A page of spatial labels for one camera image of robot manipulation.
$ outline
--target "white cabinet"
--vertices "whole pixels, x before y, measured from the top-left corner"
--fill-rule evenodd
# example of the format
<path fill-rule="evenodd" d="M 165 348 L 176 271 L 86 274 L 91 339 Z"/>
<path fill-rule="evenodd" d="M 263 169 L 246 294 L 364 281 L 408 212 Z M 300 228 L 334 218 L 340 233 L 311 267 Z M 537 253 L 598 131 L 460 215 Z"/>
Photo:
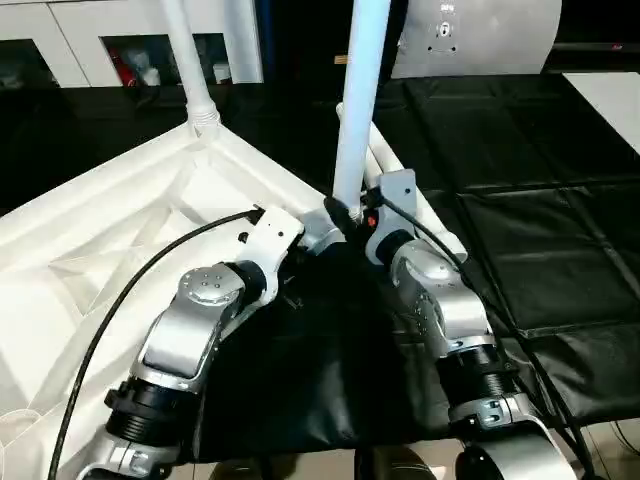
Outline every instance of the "white cabinet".
<path fill-rule="evenodd" d="M 33 41 L 61 87 L 89 86 L 47 4 L 0 5 L 0 44 L 15 40 Z"/>
<path fill-rule="evenodd" d="M 194 34 L 221 33 L 234 83 L 262 82 L 253 0 L 185 0 Z M 122 85 L 104 38 L 164 35 L 158 0 L 97 0 L 49 5 L 92 87 Z"/>

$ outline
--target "silver metal housing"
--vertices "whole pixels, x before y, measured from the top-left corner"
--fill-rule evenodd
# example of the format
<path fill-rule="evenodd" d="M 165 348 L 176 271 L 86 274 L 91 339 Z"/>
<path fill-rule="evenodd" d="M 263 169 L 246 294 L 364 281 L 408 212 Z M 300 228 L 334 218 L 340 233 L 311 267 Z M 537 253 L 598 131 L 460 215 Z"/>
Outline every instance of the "silver metal housing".
<path fill-rule="evenodd" d="M 571 465 L 557 446 L 536 432 L 478 442 L 473 446 L 491 458 L 504 480 L 576 480 Z"/>
<path fill-rule="evenodd" d="M 87 464 L 76 478 L 82 480 L 94 469 L 107 470 L 131 478 L 147 478 L 158 468 L 171 468 L 178 460 L 178 454 L 177 446 L 150 447 L 129 442 L 111 435 L 102 427 L 91 442 Z"/>
<path fill-rule="evenodd" d="M 175 298 L 149 330 L 131 374 L 174 390 L 200 391 L 244 288 L 222 263 L 185 273 Z"/>
<path fill-rule="evenodd" d="M 421 320 L 421 329 L 436 358 L 495 340 L 484 305 L 454 266 L 424 240 L 398 249 L 391 279 L 400 298 Z"/>

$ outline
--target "black wire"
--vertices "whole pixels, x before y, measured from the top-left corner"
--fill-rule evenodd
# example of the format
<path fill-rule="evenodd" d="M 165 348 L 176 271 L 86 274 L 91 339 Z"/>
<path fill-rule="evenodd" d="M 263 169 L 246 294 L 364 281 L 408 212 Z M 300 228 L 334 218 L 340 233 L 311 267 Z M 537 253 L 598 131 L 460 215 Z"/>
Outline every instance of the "black wire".
<path fill-rule="evenodd" d="M 458 272 L 460 274 L 460 277 L 462 278 L 464 283 L 466 283 L 470 288 L 473 289 L 473 283 L 471 282 L 469 277 L 466 275 L 466 273 L 465 273 L 465 271 L 463 269 L 463 266 L 462 266 L 462 262 L 449 249 L 449 247 L 447 247 L 442 242 L 442 240 L 440 240 L 431 230 L 429 230 L 427 227 L 422 225 L 416 218 L 414 218 L 412 215 L 409 215 L 407 212 L 402 210 L 400 207 L 398 207 L 391 200 L 385 198 L 381 194 L 378 196 L 378 199 L 380 201 L 382 201 L 382 203 L 384 205 L 386 205 L 391 210 L 393 210 L 395 213 L 400 215 L 402 218 L 404 218 L 405 220 L 411 222 L 411 224 L 415 228 L 417 228 L 422 233 L 424 233 L 427 237 L 429 237 L 429 240 L 431 240 L 433 243 L 435 243 L 436 246 L 440 250 L 442 250 L 442 252 L 444 252 L 444 254 L 448 257 L 448 259 L 451 261 L 451 263 L 453 263 L 453 265 L 458 270 Z M 587 447 L 587 444 L 586 444 L 586 442 L 584 440 L 584 437 L 582 436 L 582 432 L 580 431 L 580 427 L 578 426 L 578 424 L 577 424 L 577 422 L 575 420 L 575 417 L 573 416 L 573 414 L 571 413 L 571 410 L 569 409 L 568 405 L 564 401 L 564 398 L 562 398 L 562 395 L 560 394 L 560 392 L 558 391 L 558 389 L 554 385 L 553 381 L 551 380 L 551 377 L 549 377 L 549 374 L 547 373 L 547 371 L 542 366 L 542 363 L 540 363 L 540 360 L 538 359 L 538 357 L 535 355 L 535 353 L 533 352 L 533 350 L 529 346 L 529 343 L 528 343 L 527 339 L 518 330 L 518 327 L 516 326 L 515 319 L 513 318 L 513 315 L 511 314 L 511 311 L 508 308 L 507 301 L 504 298 L 504 296 L 502 295 L 502 292 L 498 288 L 496 288 L 495 290 L 496 290 L 496 294 L 498 295 L 498 300 L 504 306 L 504 311 L 506 313 L 506 320 L 507 321 L 504 322 L 505 319 L 503 319 L 503 323 L 505 324 L 505 326 L 509 330 L 509 333 L 516 339 L 516 341 L 518 342 L 518 345 L 520 346 L 520 348 L 522 349 L 524 354 L 527 356 L 527 358 L 531 362 L 531 364 L 533 366 L 533 369 L 536 371 L 536 373 L 540 377 L 540 380 L 542 381 L 543 385 L 547 389 L 547 392 L 549 393 L 549 397 L 551 398 L 551 401 L 553 402 L 553 404 L 555 405 L 557 410 L 559 410 L 559 413 L 564 418 L 565 423 L 567 424 L 567 426 L 569 427 L 569 430 L 571 431 L 571 433 L 573 435 L 575 443 L 573 443 L 573 442 L 572 443 L 568 443 L 569 447 L 572 448 L 572 450 L 574 451 L 576 457 L 580 460 L 580 463 L 582 463 L 582 466 L 584 467 L 585 474 L 586 474 L 587 478 L 595 477 L 595 468 L 593 466 L 593 460 L 591 458 L 591 454 L 589 453 L 589 448 Z M 560 420 L 556 421 L 555 419 L 553 419 L 553 421 L 550 422 L 550 423 L 561 424 L 561 421 Z M 561 437 L 563 439 L 565 439 L 565 441 L 567 441 L 567 438 L 570 438 L 566 434 L 566 432 L 560 433 L 560 435 L 561 435 Z"/>
<path fill-rule="evenodd" d="M 576 453 L 576 458 L 579 458 L 578 455 L 577 455 L 577 452 L 579 451 L 578 444 L 576 443 L 575 439 L 571 436 L 571 434 L 567 431 L 567 429 L 563 425 L 562 421 L 556 415 L 552 415 L 551 412 L 546 410 L 546 408 L 544 406 L 544 402 L 542 402 L 542 401 L 538 401 L 538 402 L 534 401 L 536 396 L 533 394 L 533 392 L 531 391 L 529 386 L 522 380 L 522 378 L 516 377 L 515 381 L 516 381 L 516 384 L 518 385 L 518 388 L 520 389 L 520 391 L 526 393 L 527 396 L 530 399 L 532 399 L 532 401 L 534 402 L 535 407 L 538 409 L 540 414 L 556 430 L 558 435 L 560 435 L 560 438 L 562 438 L 562 440 L 564 440 L 564 443 L 566 443 L 569 446 L 571 451 Z"/>
<path fill-rule="evenodd" d="M 105 330 L 109 326 L 109 323 L 111 322 L 116 312 L 118 311 L 118 308 L 120 308 L 120 305 L 122 305 L 122 302 L 124 302 L 124 299 L 127 297 L 129 292 L 131 292 L 135 284 L 138 283 L 138 281 L 142 278 L 142 276 L 145 273 L 147 273 L 156 263 L 158 263 L 160 259 L 162 259 L 165 255 L 167 255 L 169 252 L 174 250 L 176 247 L 179 247 L 183 243 L 191 240 L 193 237 L 196 237 L 201 233 L 204 233 L 216 227 L 219 227 L 220 225 L 224 225 L 225 223 L 233 222 L 241 218 L 252 219 L 252 217 L 255 217 L 255 219 L 257 220 L 259 218 L 258 215 L 260 215 L 261 213 L 262 213 L 261 210 L 248 210 L 245 212 L 236 213 L 234 215 L 229 215 L 228 217 L 218 219 L 214 222 L 203 225 L 202 227 L 196 228 L 195 230 L 187 233 L 186 235 L 183 235 L 177 240 L 174 240 L 169 245 L 167 245 L 162 250 L 160 250 L 158 253 L 156 253 L 153 257 L 151 257 L 151 260 L 145 263 L 142 266 L 142 268 L 138 270 L 133 277 L 131 277 L 131 280 L 129 280 L 129 282 L 125 285 L 122 292 L 120 292 L 120 295 L 118 295 L 118 297 L 116 298 L 115 302 L 113 302 L 113 305 L 111 305 L 111 308 L 105 315 L 104 320 L 102 320 L 102 323 L 96 330 L 96 333 L 94 334 L 93 338 L 91 339 L 91 343 L 87 348 L 87 352 L 85 353 L 84 358 L 82 359 L 82 363 L 80 364 L 80 368 L 78 369 L 78 374 L 76 375 L 76 379 L 73 382 L 73 388 L 71 389 L 71 394 L 69 395 L 67 408 L 65 409 L 64 416 L 62 417 L 62 423 L 60 424 L 60 430 L 58 431 L 56 444 L 55 444 L 55 447 L 53 448 L 53 454 L 51 455 L 51 463 L 49 465 L 49 474 L 47 475 L 48 480 L 55 480 L 56 478 L 56 474 L 58 472 L 58 466 L 60 464 L 60 457 L 62 456 L 62 447 L 64 446 L 64 440 L 65 440 L 65 437 L 67 436 L 67 431 L 69 430 L 69 423 L 71 422 L 71 415 L 73 415 L 73 410 L 76 406 L 76 402 L 78 401 L 78 395 L 80 394 L 80 387 L 82 386 L 82 381 L 84 380 L 84 376 L 87 373 L 87 368 L 89 368 L 89 362 L 91 362 L 91 357 L 93 356 L 96 350 L 96 347 L 98 346 L 98 343 L 102 338 L 102 335 L 104 334 Z"/>
<path fill-rule="evenodd" d="M 616 438 L 618 439 L 618 441 L 622 445 L 627 447 L 633 454 L 638 455 L 640 457 L 640 450 L 638 450 L 636 447 L 634 447 L 633 444 L 629 441 L 629 439 L 625 436 L 625 434 L 622 432 L 622 428 L 620 427 L 620 424 L 618 422 L 613 422 L 613 424 L 616 426 L 616 429 L 618 430 L 618 433 L 620 434 L 620 437 L 618 437 L 618 434 L 615 432 L 615 430 L 613 431 L 613 433 L 616 435 Z"/>

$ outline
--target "black fabric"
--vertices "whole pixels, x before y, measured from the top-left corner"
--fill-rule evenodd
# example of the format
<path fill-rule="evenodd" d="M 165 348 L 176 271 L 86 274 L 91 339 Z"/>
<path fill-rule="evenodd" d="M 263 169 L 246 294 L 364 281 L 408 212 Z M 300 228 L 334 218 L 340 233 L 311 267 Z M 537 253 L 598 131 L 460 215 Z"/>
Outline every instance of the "black fabric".
<path fill-rule="evenodd" d="M 265 86 L 213 93 L 231 130 L 329 191 L 334 101 Z M 179 90 L 156 94 L 0 95 L 2 211 L 184 121 Z M 562 77 L 393 81 L 375 121 L 468 247 L 467 273 L 523 377 L 535 387 L 504 337 L 507 308 L 581 423 L 640 416 L 638 154 Z M 306 292 L 304 308 L 281 298 L 224 345 L 194 442 L 201 461 L 448 434 L 411 319 L 390 315 L 375 275 L 333 254 L 287 284 L 291 297 Z"/>
<path fill-rule="evenodd" d="M 287 82 L 288 86 L 295 80 L 307 94 L 312 91 L 316 96 L 340 95 L 346 62 L 336 64 L 336 57 L 346 56 L 349 50 L 354 2 L 268 0 L 267 3 L 271 11 L 268 28 L 273 32 L 273 65 L 268 70 L 267 79 Z M 391 0 L 381 62 L 381 83 L 391 78 L 408 3 L 408 0 Z M 313 21 L 300 21 L 309 18 Z"/>

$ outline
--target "white vertical tube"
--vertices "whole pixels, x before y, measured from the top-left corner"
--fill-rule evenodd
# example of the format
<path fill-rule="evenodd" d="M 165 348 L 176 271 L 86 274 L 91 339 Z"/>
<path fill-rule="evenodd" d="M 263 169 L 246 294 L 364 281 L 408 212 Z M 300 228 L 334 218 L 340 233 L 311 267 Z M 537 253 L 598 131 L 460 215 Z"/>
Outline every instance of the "white vertical tube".
<path fill-rule="evenodd" d="M 338 118 L 342 122 L 342 116 L 344 115 L 344 105 L 342 103 L 336 105 L 336 113 L 338 114 Z M 378 185 L 378 177 L 382 175 L 382 173 L 382 169 L 380 168 L 380 165 L 378 165 L 376 157 L 371 151 L 371 147 L 367 146 L 364 168 L 364 184 L 366 185 L 366 187 L 376 187 Z"/>
<path fill-rule="evenodd" d="M 211 100 L 207 82 L 202 74 L 200 57 L 193 41 L 183 0 L 162 0 L 161 3 L 169 28 L 171 49 L 187 96 L 189 122 L 198 131 L 203 127 L 217 126 L 220 123 L 220 114 Z"/>
<path fill-rule="evenodd" d="M 352 218 L 360 215 L 360 189 L 390 6 L 391 0 L 356 0 L 353 5 L 333 181 L 333 196 L 347 206 Z"/>

